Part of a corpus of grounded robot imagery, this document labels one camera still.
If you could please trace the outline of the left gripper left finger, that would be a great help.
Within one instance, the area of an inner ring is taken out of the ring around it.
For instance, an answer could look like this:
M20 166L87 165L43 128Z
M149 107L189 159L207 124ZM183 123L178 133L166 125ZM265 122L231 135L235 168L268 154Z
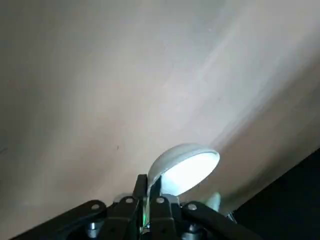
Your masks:
M22 233L22 239L137 240L147 183L147 175L140 174L131 195L110 206L100 200L87 201L27 230Z

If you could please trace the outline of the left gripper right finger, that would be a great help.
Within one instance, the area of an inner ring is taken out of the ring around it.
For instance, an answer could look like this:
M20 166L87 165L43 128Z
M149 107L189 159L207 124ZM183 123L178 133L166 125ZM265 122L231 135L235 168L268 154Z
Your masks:
M258 240L259 235L198 201L180 204L161 193L162 180L149 194L148 240Z

